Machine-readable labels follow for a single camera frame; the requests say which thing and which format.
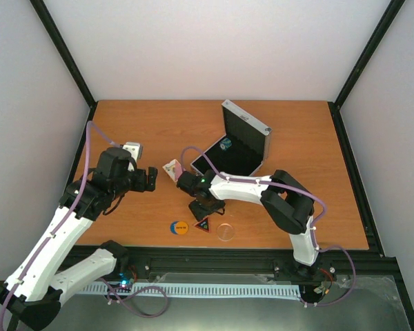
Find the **aluminium poker case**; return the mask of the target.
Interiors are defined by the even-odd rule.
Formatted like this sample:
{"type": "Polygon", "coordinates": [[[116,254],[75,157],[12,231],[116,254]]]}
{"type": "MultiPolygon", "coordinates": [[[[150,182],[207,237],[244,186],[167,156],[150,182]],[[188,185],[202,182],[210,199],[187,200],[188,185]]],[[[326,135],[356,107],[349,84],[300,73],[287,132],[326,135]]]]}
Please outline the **aluminium poker case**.
{"type": "Polygon", "coordinates": [[[268,158],[272,128],[230,100],[222,104],[225,134],[191,162],[200,174],[215,166],[220,172],[252,176],[268,158]],[[222,150],[219,143],[229,138],[232,145],[222,150]]]}

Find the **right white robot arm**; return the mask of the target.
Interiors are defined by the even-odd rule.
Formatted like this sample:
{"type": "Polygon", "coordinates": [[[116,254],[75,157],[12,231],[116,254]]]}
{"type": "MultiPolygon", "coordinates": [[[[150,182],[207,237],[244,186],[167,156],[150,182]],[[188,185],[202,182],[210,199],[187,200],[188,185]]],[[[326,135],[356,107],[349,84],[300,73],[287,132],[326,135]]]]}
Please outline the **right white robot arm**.
{"type": "Polygon", "coordinates": [[[182,172],[177,187],[193,197],[188,205],[197,221],[224,214],[227,200],[262,206],[273,223],[288,233],[294,261],[286,268],[303,279],[315,276],[319,246],[315,238],[314,203],[319,199],[284,170],[270,176],[245,177],[215,173],[182,172]]]}

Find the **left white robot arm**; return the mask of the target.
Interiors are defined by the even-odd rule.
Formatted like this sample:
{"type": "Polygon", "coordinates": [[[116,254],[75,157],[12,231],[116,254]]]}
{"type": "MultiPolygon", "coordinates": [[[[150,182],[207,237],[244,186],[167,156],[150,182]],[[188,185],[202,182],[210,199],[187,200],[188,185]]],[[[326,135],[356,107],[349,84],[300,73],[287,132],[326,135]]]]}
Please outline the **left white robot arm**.
{"type": "Polygon", "coordinates": [[[141,144],[132,142],[103,151],[92,178],[82,177],[66,188],[37,245],[0,281],[0,304],[32,330],[46,328],[68,299],[98,278],[128,273],[128,251],[115,241],[101,244],[67,270],[59,271],[59,266],[97,217],[113,212],[127,192],[155,190],[158,171],[137,167],[141,153],[141,144]]]}

